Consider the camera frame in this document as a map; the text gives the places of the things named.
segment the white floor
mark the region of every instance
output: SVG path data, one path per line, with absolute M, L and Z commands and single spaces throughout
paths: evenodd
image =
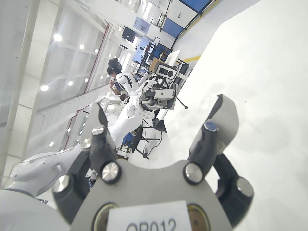
M 308 227 L 307 8 L 308 0 L 262 0 L 223 23 L 179 93 L 188 110 L 165 117 L 175 159 L 184 159 L 209 96 L 235 102 L 240 127 L 225 154 L 255 190 L 236 230 Z M 206 180 L 217 182 L 214 173 Z
M 149 125 L 152 125 L 152 122 L 149 119 L 147 119 L 146 122 L 148 122 Z M 175 163 L 169 138 L 165 132 L 160 132 L 152 128 L 145 128 L 143 129 L 143 136 L 145 138 L 156 138 L 159 140 L 149 142 L 140 141 L 138 144 L 138 149 L 140 151 L 143 151 L 145 146 L 148 149 L 148 153 L 153 149 L 148 156 L 149 159 L 143 158 L 140 153 L 135 151 L 128 155 L 128 161 L 130 163 L 142 168 L 163 168 Z

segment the ceiling light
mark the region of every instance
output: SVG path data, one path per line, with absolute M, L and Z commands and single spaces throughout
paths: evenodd
M 49 89 L 49 87 L 47 85 L 42 85 L 41 86 L 41 90 L 42 91 L 47 91 Z
M 150 13 L 150 10 L 151 10 L 151 8 L 152 8 L 152 3 L 151 2 L 149 2 L 148 3 L 148 5 L 147 5 L 147 7 L 146 7 L 146 9 L 145 9 L 145 11 L 144 11 L 144 14 L 143 14 L 143 18 L 144 19 L 147 19 L 148 18 L 148 15 L 149 15 L 149 13 Z
M 60 42 L 60 41 L 62 41 L 62 36 L 60 34 L 56 33 L 54 35 L 54 40 L 57 41 L 57 42 Z

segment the person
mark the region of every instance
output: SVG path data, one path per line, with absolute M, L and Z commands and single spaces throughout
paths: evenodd
M 108 73 L 108 75 L 112 76 L 113 78 L 116 78 L 116 76 L 114 76 L 114 72 L 109 67 L 107 68 L 107 73 Z M 120 86 L 117 83 L 115 83 L 114 81 L 110 81 L 109 86 L 110 86 L 111 91 L 115 95 L 121 95 L 122 89 L 120 88 Z
M 118 89 L 118 92 L 120 92 L 122 88 L 128 93 L 128 95 L 130 95 L 130 92 L 135 91 L 139 88 L 139 85 L 136 83 L 131 73 L 121 72 L 122 66 L 117 58 L 110 59 L 108 62 L 108 67 L 109 68 L 107 69 L 107 73 L 117 81 L 113 82 L 113 84 L 111 82 L 110 85 L 115 85 Z
M 120 95 L 120 100 L 124 101 L 125 104 L 129 102 L 129 96 L 127 94 Z

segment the ceiling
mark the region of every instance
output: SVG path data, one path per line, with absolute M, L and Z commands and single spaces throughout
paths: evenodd
M 126 55 L 133 54 L 135 48 L 122 39 L 124 26 L 111 24 L 81 0 L 41 0 L 51 6 L 45 13 L 51 13 L 52 8 L 56 8 L 53 24 L 50 24 L 49 18 L 44 22 L 44 18 L 39 16 L 39 8 L 35 13 L 31 11 L 33 1 L 0 0 L 0 54 L 4 61 L 0 70 L 0 139 L 3 145 L 0 173 L 4 177 L 9 174 L 12 165 L 21 159 L 75 145 L 87 120 L 89 105 L 109 91 L 106 74 L 108 60 L 117 57 L 124 62 Z M 144 0 L 117 1 L 142 16 Z M 28 87 L 18 81 L 24 75 L 23 63 L 31 62 L 29 56 L 28 60 L 23 56 L 26 46 L 33 44 L 33 41 L 28 44 L 24 39 L 28 14 L 36 16 L 34 29 L 41 24 L 38 35 L 49 40 L 44 57 L 41 57 L 44 53 L 42 49 L 37 49 L 36 55 L 31 54 L 34 59 L 42 58 L 43 70 L 38 79 L 39 85 L 26 91 L 27 98 L 32 98 L 35 103 L 30 123 L 18 114 L 15 120 L 11 118 L 12 107 L 18 104 L 15 101 L 18 96 L 16 89 L 20 86 L 23 91 Z M 52 33 L 49 36 L 46 36 L 47 29 Z M 59 34 L 62 40 L 55 41 L 54 34 Z M 42 91 L 42 86 L 48 87 L 48 90 Z M 21 143 L 15 144 L 18 146 L 12 147 L 9 143 L 15 138 L 19 139 L 18 134 L 14 133 L 19 120 L 19 128 L 24 129 L 27 136 Z

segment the black bracket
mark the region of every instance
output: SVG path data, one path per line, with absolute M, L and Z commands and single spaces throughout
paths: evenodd
M 86 178 L 90 166 L 89 153 L 80 152 L 68 170 L 68 186 L 61 192 L 53 191 L 58 210 L 69 224 L 73 223 L 79 208 L 90 191 Z
M 224 154 L 216 157 L 213 166 L 220 177 L 216 196 L 234 228 L 245 217 L 252 203 L 253 188 L 246 179 L 237 174 Z

